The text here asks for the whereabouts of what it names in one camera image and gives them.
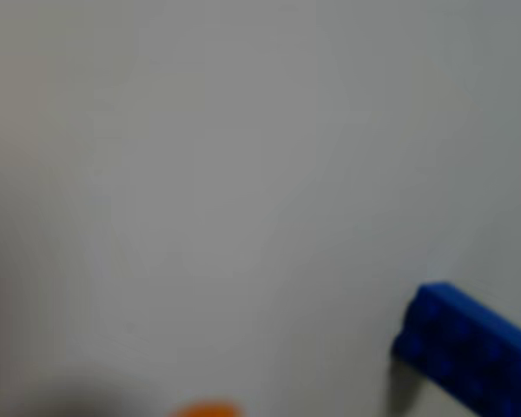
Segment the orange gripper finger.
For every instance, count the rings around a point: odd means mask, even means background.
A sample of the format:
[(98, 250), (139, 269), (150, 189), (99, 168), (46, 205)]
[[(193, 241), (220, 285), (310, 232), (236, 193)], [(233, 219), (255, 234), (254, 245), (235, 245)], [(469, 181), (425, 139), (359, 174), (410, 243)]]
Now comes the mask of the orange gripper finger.
[(244, 413), (235, 404), (222, 400), (190, 403), (171, 412), (169, 417), (242, 417)]

